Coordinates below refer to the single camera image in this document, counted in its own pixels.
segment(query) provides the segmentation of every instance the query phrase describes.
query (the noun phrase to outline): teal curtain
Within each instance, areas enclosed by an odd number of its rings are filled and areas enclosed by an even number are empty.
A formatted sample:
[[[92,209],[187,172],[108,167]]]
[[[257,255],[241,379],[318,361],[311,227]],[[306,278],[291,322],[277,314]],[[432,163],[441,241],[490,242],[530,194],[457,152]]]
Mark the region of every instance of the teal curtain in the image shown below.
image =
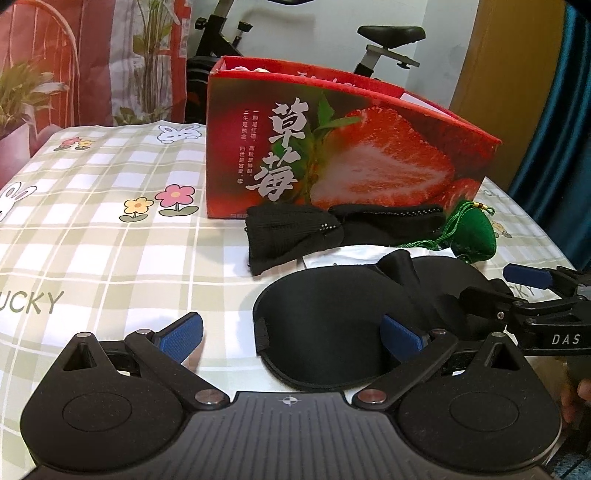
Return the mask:
[[[578,269],[591,267],[591,25],[568,5],[554,82],[509,195]]]

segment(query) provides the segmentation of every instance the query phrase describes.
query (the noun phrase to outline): white paper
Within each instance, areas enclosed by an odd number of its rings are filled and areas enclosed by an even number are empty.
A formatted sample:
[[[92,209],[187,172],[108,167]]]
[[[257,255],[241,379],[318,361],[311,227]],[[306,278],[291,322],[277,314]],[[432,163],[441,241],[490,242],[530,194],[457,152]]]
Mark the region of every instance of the white paper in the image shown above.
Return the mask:
[[[306,268],[329,267],[331,265],[363,265],[374,264],[391,252],[401,250],[393,247],[378,247],[376,245],[351,245],[349,247],[338,247],[324,252],[313,253],[304,257]],[[427,248],[406,248],[410,256],[427,257],[430,255],[438,257],[453,257],[451,248],[433,251]]]

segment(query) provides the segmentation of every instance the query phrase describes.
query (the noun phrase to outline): pink flower print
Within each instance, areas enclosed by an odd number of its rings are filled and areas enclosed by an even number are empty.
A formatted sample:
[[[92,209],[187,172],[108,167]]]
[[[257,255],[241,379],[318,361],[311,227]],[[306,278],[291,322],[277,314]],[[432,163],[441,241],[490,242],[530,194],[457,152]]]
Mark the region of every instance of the pink flower print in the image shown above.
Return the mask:
[[[160,200],[160,206],[169,208],[177,204],[188,205],[193,203],[193,197],[195,189],[190,186],[181,187],[179,185],[169,185],[163,192],[157,193],[156,200]]]
[[[160,201],[160,206],[166,209],[160,210],[159,214],[163,216],[192,215],[199,210],[198,206],[191,205],[190,207],[184,207],[181,209],[179,209],[178,206],[193,203],[192,195],[194,194],[195,189],[189,185],[185,185],[184,187],[176,184],[168,185],[163,192],[157,193],[154,197],[156,200]]]
[[[60,144],[60,147],[71,147],[72,145],[74,145],[75,143],[78,143],[80,141],[82,141],[82,139],[80,137],[68,138]]]

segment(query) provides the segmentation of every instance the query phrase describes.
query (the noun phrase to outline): green tassel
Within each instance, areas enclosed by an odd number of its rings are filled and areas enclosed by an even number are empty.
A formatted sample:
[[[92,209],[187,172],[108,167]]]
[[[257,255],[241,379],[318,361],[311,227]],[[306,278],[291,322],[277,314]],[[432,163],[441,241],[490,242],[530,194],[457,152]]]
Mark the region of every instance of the green tassel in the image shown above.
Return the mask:
[[[448,243],[449,243],[447,241],[450,238],[452,238],[454,236],[454,234],[456,233],[464,215],[466,215],[468,212],[470,212],[473,209],[479,209],[481,211],[488,213],[489,215],[495,214],[494,208],[489,207],[488,205],[484,205],[483,203],[464,202],[456,208],[456,210],[453,214],[451,214],[449,216],[449,218],[447,219],[447,222],[443,226],[443,230],[442,230],[439,238],[437,238],[436,240],[419,240],[418,242],[412,242],[410,244],[400,245],[400,247],[401,248],[421,247],[421,248],[427,248],[429,250],[434,250],[434,251],[438,251],[444,247],[447,247]]]

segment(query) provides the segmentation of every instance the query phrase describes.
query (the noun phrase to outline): person's hand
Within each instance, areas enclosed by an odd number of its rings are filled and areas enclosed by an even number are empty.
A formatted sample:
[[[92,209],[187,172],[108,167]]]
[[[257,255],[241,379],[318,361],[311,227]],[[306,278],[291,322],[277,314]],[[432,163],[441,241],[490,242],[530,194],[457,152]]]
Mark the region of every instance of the person's hand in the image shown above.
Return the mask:
[[[577,388],[570,383],[565,385],[560,394],[564,421],[572,423],[586,401],[591,401],[591,379],[581,381]]]

